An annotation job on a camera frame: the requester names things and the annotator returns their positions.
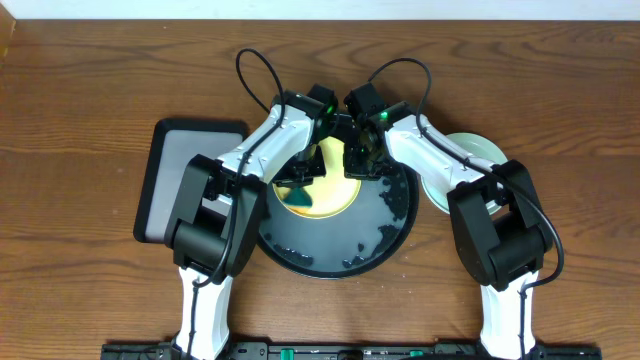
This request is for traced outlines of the green yellow sponge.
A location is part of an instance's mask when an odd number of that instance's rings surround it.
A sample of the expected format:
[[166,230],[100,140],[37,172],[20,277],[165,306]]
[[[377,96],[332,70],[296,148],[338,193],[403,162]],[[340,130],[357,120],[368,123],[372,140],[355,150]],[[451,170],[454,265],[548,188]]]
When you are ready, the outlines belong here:
[[292,188],[282,199],[282,202],[289,207],[311,208],[313,206],[312,197],[303,187]]

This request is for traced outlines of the yellow plate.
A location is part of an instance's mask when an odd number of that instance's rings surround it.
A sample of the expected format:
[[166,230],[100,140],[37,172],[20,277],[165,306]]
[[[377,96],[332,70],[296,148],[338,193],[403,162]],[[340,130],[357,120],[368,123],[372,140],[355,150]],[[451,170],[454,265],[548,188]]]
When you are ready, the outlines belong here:
[[344,176],[344,143],[334,137],[328,137],[319,143],[322,151],[326,175],[315,178],[313,183],[302,190],[310,197],[311,205],[302,205],[290,198],[292,189],[273,185],[276,198],[287,210],[295,215],[322,219],[346,210],[356,199],[361,181]]

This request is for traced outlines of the pale green plate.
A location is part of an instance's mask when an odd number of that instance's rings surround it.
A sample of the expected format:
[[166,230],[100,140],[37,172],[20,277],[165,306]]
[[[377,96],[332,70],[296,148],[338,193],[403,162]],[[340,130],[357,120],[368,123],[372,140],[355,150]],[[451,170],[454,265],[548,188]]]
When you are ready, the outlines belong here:
[[[508,161],[506,155],[496,144],[480,135],[459,132],[448,134],[447,138],[463,148],[465,151],[478,157],[488,159],[493,163],[504,164]],[[446,195],[429,184],[424,177],[421,177],[421,184],[427,198],[433,203],[433,205],[442,212],[448,214],[449,207]]]

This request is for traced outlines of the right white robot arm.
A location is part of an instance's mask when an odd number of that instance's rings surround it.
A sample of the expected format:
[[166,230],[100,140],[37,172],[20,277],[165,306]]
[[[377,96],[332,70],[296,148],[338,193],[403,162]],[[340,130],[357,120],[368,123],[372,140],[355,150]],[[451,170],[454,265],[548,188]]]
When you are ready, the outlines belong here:
[[405,102],[352,101],[346,108],[358,135],[345,147],[346,176],[370,179],[401,164],[445,195],[457,254],[481,286],[485,352],[530,358],[531,295],[545,282],[545,254],[561,244],[527,168],[465,150]]

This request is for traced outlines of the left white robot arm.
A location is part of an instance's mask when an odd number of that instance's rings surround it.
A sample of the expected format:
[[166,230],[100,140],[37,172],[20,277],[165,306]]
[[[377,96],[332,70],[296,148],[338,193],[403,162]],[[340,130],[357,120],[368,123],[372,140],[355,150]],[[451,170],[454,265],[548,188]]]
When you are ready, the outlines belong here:
[[183,282],[179,359],[215,359],[230,330],[232,282],[256,246],[270,183],[298,188],[326,174],[318,143],[335,120],[334,92],[315,85],[275,96],[264,123],[236,148],[186,165],[165,230]]

